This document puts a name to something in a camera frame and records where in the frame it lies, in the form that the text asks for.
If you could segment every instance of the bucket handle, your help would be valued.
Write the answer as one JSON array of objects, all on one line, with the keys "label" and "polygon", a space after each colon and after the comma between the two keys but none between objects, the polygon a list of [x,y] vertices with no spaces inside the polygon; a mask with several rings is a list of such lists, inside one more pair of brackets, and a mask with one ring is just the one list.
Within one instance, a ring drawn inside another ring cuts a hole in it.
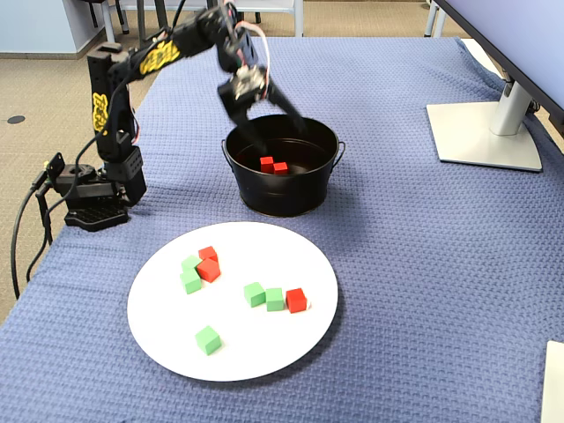
[{"label": "bucket handle", "polygon": [[339,143],[339,145],[342,145],[342,146],[343,146],[343,151],[341,151],[341,153],[339,154],[337,160],[333,163],[333,167],[331,168],[331,172],[333,171],[333,169],[335,168],[335,166],[338,165],[338,162],[341,161],[341,159],[343,159],[343,154],[345,154],[345,150],[346,150],[345,141],[339,141],[338,143]]},{"label": "bucket handle", "polygon": [[227,158],[226,140],[225,139],[221,140],[221,152],[223,152],[223,157],[226,158],[226,162],[229,165],[229,167],[231,168],[231,172],[233,172],[233,166],[231,166],[231,163],[229,162],[229,159]]}]

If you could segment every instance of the monitor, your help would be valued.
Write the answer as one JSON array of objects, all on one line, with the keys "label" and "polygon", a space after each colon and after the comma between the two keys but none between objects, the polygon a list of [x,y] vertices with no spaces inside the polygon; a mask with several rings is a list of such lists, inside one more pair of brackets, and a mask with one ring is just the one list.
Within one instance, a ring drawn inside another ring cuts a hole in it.
[{"label": "monitor", "polygon": [[564,135],[564,1],[435,2],[514,80],[499,102],[427,106],[440,159],[539,171],[523,118],[535,99]]}]

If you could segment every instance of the red cube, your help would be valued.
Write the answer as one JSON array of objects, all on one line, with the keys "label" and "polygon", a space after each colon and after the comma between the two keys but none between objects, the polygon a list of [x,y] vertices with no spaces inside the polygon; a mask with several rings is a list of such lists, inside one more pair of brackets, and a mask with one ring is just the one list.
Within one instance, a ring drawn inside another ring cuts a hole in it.
[{"label": "red cube", "polygon": [[274,172],[274,159],[272,157],[261,157],[261,172],[271,174]]},{"label": "red cube", "polygon": [[200,258],[202,260],[205,260],[206,258],[210,258],[215,262],[219,262],[218,253],[215,252],[215,249],[213,249],[213,247],[208,247],[207,249],[200,249],[198,251],[198,254],[200,255]]},{"label": "red cube", "polygon": [[274,174],[287,174],[288,173],[288,165],[285,161],[282,163],[274,163]]},{"label": "red cube", "polygon": [[290,313],[296,313],[308,308],[308,299],[303,294],[301,288],[293,289],[292,291],[286,292],[286,304],[288,305]]},{"label": "red cube", "polygon": [[207,280],[208,282],[213,282],[221,274],[219,270],[219,263],[210,258],[206,258],[198,266],[196,266],[197,274],[200,278]]}]

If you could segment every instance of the monitor stand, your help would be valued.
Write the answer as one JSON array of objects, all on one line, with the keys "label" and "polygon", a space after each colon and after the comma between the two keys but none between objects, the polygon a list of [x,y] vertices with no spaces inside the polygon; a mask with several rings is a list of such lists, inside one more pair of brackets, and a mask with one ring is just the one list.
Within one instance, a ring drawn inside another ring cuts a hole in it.
[{"label": "monitor stand", "polygon": [[539,172],[538,150],[523,124],[531,100],[514,82],[500,101],[427,105],[439,159]]}]

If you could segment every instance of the yellow sticker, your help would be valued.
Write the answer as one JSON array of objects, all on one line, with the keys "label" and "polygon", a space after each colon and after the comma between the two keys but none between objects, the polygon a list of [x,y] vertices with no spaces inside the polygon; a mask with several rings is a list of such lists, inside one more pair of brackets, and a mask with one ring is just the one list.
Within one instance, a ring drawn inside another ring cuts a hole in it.
[{"label": "yellow sticker", "polygon": [[165,64],[171,63],[180,55],[180,50],[169,42],[162,41],[155,49],[153,49],[146,59],[139,65],[139,72],[144,75],[151,71],[158,71]]},{"label": "yellow sticker", "polygon": [[108,97],[106,94],[99,95],[98,93],[92,94],[93,98],[93,112],[92,120],[95,131],[101,131],[108,121]]}]

